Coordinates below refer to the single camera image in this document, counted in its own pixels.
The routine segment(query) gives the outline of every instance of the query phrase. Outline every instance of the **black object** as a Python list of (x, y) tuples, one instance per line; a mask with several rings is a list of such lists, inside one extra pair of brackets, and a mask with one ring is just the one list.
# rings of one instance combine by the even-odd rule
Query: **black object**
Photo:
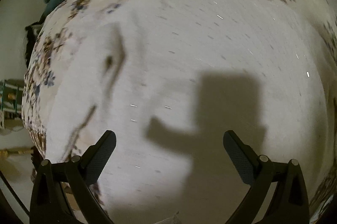
[(45, 159), (36, 175), (30, 203), (31, 224), (80, 224), (62, 190), (68, 182), (85, 219), (89, 224), (113, 224), (90, 192), (88, 186), (100, 176), (116, 147), (116, 135), (106, 131), (82, 157), (76, 155), (65, 163), (51, 164)]
[(308, 224), (309, 203), (301, 167), (296, 159), (288, 164), (272, 162), (242, 143), (233, 131), (223, 136), (223, 146), (242, 181), (251, 186), (226, 224), (250, 224), (256, 217), (272, 182), (274, 196), (258, 224)]

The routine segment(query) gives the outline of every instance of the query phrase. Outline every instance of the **white fabric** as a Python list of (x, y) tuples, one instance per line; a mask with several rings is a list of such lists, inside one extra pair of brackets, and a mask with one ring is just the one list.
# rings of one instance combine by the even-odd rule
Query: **white fabric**
[(58, 89), (46, 158), (62, 161), (78, 128), (82, 150), (113, 130), (99, 182), (114, 222), (179, 211), (182, 223), (224, 223), (248, 189), (226, 130), (273, 161), (296, 158), (313, 197), (333, 162), (336, 74), (322, 37), (288, 6), (130, 0), (73, 27), (91, 34)]

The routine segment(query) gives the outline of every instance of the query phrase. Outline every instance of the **black cord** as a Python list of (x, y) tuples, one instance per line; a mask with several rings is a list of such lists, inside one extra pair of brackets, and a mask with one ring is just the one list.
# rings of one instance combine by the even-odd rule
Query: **black cord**
[(7, 188), (11, 192), (11, 194), (14, 196), (15, 200), (17, 201), (17, 203), (19, 203), (19, 205), (24, 210), (24, 212), (29, 216), (29, 211), (27, 210), (26, 206), (22, 203), (21, 199), (15, 193), (15, 191), (13, 190), (13, 188), (11, 187), (11, 185), (8, 183), (7, 179), (5, 178), (5, 176), (3, 175), (3, 173), (1, 171), (0, 171), (0, 178), (2, 179), (2, 181), (4, 182), (4, 184), (7, 186)]

